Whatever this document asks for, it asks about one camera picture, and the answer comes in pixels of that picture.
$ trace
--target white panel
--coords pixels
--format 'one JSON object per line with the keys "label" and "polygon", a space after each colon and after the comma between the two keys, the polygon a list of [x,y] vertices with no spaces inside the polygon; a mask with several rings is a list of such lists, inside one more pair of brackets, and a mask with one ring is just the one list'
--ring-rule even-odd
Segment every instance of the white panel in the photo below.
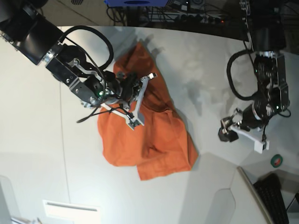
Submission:
{"label": "white panel", "polygon": [[81,206],[44,200],[47,216],[71,220],[74,224],[100,224],[100,209],[92,206]]}
{"label": "white panel", "polygon": [[0,184],[0,224],[11,224],[10,213]]}
{"label": "white panel", "polygon": [[59,82],[0,40],[0,175],[12,184],[20,215],[48,219],[43,199],[68,202]]}
{"label": "white panel", "polygon": [[205,224],[229,224],[235,212],[235,199],[230,189],[216,192]]}
{"label": "white panel", "polygon": [[236,203],[235,213],[230,224],[271,223],[270,220],[265,218],[265,214],[261,211],[261,207],[256,202],[255,196],[250,191],[239,170],[234,175],[230,189]]}

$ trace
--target vent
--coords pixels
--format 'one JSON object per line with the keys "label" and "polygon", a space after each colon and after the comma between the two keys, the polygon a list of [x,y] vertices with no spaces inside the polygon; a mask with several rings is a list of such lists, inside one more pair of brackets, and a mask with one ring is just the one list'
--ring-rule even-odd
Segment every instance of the vent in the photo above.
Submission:
{"label": "vent", "polygon": [[83,3],[83,0],[71,0],[73,5],[81,5]]}
{"label": "vent", "polygon": [[100,208],[44,200],[46,215],[51,218],[73,221],[74,224],[100,224]]}

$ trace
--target blue device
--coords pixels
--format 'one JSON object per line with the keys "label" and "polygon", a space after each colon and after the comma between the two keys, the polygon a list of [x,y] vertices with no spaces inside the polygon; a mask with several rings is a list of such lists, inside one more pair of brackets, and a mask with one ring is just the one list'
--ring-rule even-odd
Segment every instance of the blue device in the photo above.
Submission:
{"label": "blue device", "polygon": [[174,0],[105,0],[110,7],[118,6],[157,6],[164,7],[170,5]]}

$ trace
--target orange cloth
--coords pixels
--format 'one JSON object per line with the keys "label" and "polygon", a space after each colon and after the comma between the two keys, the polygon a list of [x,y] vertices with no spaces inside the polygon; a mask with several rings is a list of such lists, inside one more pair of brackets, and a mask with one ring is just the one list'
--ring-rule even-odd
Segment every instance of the orange cloth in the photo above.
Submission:
{"label": "orange cloth", "polygon": [[140,108],[145,126],[133,131],[124,118],[113,113],[99,116],[104,157],[114,166],[137,165],[141,180],[191,170],[198,153],[175,111],[161,73],[141,43],[115,63],[114,73],[119,71],[136,72],[139,78],[154,72],[158,77],[149,81]]}

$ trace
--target metal bracket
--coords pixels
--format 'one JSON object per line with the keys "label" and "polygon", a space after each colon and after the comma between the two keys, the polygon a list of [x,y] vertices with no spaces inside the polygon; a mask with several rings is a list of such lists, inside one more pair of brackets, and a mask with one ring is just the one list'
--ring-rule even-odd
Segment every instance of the metal bracket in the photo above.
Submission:
{"label": "metal bracket", "polygon": [[[143,97],[144,97],[144,93],[146,91],[146,88],[148,86],[148,83],[151,79],[153,78],[156,78],[157,75],[156,73],[150,73],[149,75],[147,76],[144,76],[140,79],[140,81],[142,82],[142,87],[141,89],[139,90],[139,94],[138,94],[138,97],[137,97],[137,103],[136,103],[136,107],[135,109],[131,112],[131,114],[133,115],[133,118],[129,117],[128,115],[126,114],[123,114],[117,110],[114,110],[112,111],[112,113],[115,113],[116,115],[124,118],[126,120],[126,123],[127,125],[132,129],[134,130],[135,127],[139,126],[139,125],[142,125],[144,126],[144,116],[143,114],[141,114],[139,112],[140,110],[140,107],[141,107],[141,103],[142,103],[142,100],[143,100]],[[112,108],[110,106],[108,106],[107,104],[102,104],[101,105],[102,107],[104,107],[106,110],[111,110]]]}
{"label": "metal bracket", "polygon": [[81,72],[87,75],[94,75],[100,82],[103,80],[96,71],[88,71],[80,65],[80,60],[74,58],[71,62],[68,63],[69,66],[74,67],[76,66]]}
{"label": "metal bracket", "polygon": [[230,130],[238,133],[238,134],[241,134],[251,140],[254,141],[254,151],[262,154],[263,153],[263,150],[269,150],[269,145],[270,145],[270,141],[260,141],[257,137],[249,134],[248,132],[244,131],[244,130],[241,130],[240,128],[238,128],[236,125],[231,125],[229,127]]}

